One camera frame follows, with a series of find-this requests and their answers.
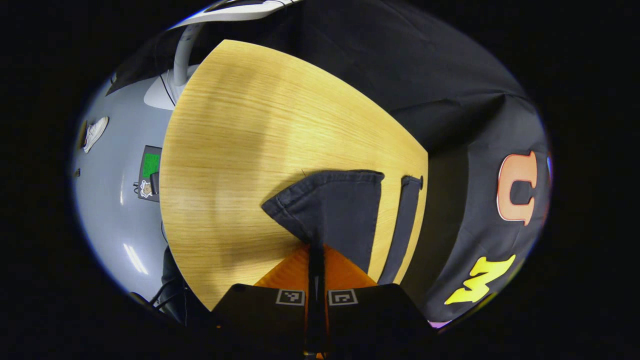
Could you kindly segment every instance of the wooden tabletop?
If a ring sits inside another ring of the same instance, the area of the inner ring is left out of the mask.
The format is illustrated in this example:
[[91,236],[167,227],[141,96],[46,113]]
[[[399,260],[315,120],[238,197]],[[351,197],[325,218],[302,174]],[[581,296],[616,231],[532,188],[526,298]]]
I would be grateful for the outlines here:
[[[368,275],[390,247],[401,178],[428,156],[388,113],[335,76],[259,45],[223,41],[193,74],[173,112],[160,165],[161,210],[176,264],[212,309],[235,283],[254,284],[301,242],[260,205],[323,170],[383,172]],[[422,225],[421,191],[407,255]]]

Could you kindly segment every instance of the orange letter c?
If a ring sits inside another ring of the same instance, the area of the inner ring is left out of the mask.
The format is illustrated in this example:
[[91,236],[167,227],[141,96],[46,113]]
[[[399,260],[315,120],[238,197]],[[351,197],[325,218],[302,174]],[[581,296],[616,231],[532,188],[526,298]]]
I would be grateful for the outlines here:
[[528,204],[516,205],[511,202],[511,187],[514,181],[527,181],[531,188],[536,187],[538,178],[538,163],[536,155],[531,151],[529,155],[511,154],[504,158],[498,173],[498,214],[503,220],[524,220],[524,226],[529,224],[533,215],[535,199],[530,198]]

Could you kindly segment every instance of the gray floor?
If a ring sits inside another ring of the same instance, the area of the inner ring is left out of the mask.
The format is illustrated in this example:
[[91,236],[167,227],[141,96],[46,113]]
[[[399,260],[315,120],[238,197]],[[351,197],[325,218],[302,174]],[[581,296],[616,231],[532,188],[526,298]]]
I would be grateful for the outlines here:
[[88,154],[78,148],[70,170],[81,169],[81,176],[73,178],[77,210],[97,257],[126,291],[147,300],[161,285],[167,244],[159,203],[139,199],[132,184],[138,180],[145,145],[163,146],[172,114],[143,102],[154,80],[131,84],[107,97],[109,80],[101,86],[83,120],[92,124],[108,116],[109,124]]

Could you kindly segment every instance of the yellow letter m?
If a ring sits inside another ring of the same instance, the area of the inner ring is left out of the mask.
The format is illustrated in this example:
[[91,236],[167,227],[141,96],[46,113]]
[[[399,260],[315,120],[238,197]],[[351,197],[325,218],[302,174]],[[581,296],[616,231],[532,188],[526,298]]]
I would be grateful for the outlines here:
[[506,273],[507,270],[509,270],[509,266],[513,264],[515,259],[515,254],[511,255],[511,257],[505,261],[487,261],[486,256],[479,258],[473,269],[471,269],[469,275],[476,276],[477,274],[484,274],[472,277],[471,279],[463,282],[463,285],[471,290],[460,288],[454,291],[444,304],[449,305],[454,302],[476,302],[480,300],[489,292],[489,287],[486,284],[490,281],[496,280],[502,274]]

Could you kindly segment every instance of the shoe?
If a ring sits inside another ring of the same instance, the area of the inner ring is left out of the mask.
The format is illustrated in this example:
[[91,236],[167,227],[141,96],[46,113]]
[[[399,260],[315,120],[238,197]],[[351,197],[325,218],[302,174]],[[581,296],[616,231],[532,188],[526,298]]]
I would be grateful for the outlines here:
[[89,152],[91,147],[95,144],[96,141],[102,136],[105,128],[107,128],[107,124],[109,124],[109,117],[103,117],[100,120],[96,121],[95,124],[90,125],[86,130],[86,138],[84,145],[84,152]]

